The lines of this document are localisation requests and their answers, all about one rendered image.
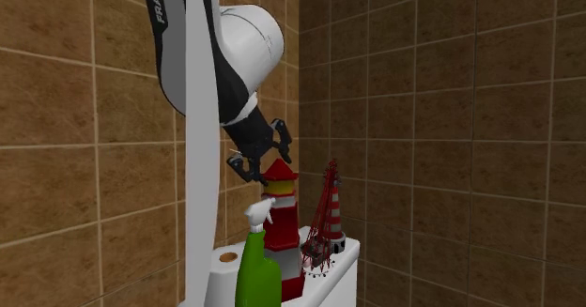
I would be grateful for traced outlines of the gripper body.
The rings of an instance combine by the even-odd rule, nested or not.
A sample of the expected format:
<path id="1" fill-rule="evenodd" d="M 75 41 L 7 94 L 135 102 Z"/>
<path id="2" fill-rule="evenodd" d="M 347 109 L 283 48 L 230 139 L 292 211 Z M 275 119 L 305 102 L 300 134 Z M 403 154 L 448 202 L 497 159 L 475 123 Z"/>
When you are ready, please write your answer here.
<path id="1" fill-rule="evenodd" d="M 240 156 L 233 155 L 226 161 L 235 171 L 244 170 L 244 158 L 249 160 L 253 171 L 258 171 L 260 159 L 276 146 L 274 130 L 258 107 L 241 121 L 224 126 L 224 130 L 240 152 Z"/>

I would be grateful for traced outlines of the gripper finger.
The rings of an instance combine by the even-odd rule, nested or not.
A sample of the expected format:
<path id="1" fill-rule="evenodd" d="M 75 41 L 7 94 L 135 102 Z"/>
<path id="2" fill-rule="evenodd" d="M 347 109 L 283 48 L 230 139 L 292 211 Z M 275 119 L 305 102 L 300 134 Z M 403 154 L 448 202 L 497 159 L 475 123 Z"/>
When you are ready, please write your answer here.
<path id="1" fill-rule="evenodd" d="M 282 159 L 290 164 L 292 162 L 289 156 L 289 146 L 292 143 L 292 137 L 288 131 L 283 119 L 275 118 L 270 126 L 279 134 L 279 141 L 273 141 L 273 146 L 278 149 Z"/>
<path id="2" fill-rule="evenodd" d="M 244 181 L 257 181 L 263 186 L 267 185 L 266 179 L 260 172 L 260 159 L 258 157 L 247 158 L 241 154 L 233 154 L 226 160 L 226 163 Z"/>

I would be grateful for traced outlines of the red yellow lighthouse figure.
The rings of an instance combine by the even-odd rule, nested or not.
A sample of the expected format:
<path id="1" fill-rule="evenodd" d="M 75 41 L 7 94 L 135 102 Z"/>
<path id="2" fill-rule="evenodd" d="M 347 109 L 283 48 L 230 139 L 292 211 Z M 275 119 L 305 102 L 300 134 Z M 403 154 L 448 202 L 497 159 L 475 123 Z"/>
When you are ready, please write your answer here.
<path id="1" fill-rule="evenodd" d="M 282 159 L 276 159 L 262 175 L 268 185 L 262 199 L 275 199 L 271 206 L 272 223 L 264 222 L 265 256 L 277 262 L 282 273 L 282 302 L 302 296 L 304 270 L 299 234 L 298 203 L 293 172 Z"/>

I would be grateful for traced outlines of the red lattice tower model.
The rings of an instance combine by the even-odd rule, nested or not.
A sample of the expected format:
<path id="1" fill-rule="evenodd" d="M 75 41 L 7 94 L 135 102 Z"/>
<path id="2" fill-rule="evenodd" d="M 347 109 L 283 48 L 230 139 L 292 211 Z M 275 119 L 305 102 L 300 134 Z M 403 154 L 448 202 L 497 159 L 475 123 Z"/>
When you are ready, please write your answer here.
<path id="1" fill-rule="evenodd" d="M 330 242 L 323 236 L 330 199 L 330 189 L 334 180 L 337 180 L 340 185 L 336 159 L 329 162 L 324 172 L 324 185 L 316 213 L 312 220 L 307 239 L 301 245 L 303 265 L 310 270 L 319 269 L 322 273 L 332 265 L 332 255 L 337 254 L 332 253 Z"/>

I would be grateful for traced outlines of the red white striped lighthouse figure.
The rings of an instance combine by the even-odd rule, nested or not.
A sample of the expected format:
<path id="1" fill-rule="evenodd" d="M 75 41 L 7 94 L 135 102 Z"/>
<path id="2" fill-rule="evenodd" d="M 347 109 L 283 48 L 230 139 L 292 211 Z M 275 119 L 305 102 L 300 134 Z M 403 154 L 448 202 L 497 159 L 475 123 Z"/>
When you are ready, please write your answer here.
<path id="1" fill-rule="evenodd" d="M 341 253 L 346 246 L 346 235 L 342 230 L 341 224 L 338 187 L 339 182 L 334 180 L 330 189 L 330 199 L 323 232 L 324 238 L 330 242 L 332 253 Z"/>

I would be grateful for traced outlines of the green spray bottle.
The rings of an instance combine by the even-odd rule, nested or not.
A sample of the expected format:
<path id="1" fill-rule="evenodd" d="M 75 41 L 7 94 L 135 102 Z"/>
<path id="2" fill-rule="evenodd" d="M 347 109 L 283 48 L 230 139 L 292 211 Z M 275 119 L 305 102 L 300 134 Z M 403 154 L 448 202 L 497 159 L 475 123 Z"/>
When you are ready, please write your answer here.
<path id="1" fill-rule="evenodd" d="M 274 198 L 249 205 L 244 214 L 247 235 L 237 277 L 235 307 L 281 307 L 282 273 L 278 263 L 265 256 L 264 222 L 272 223 Z"/>

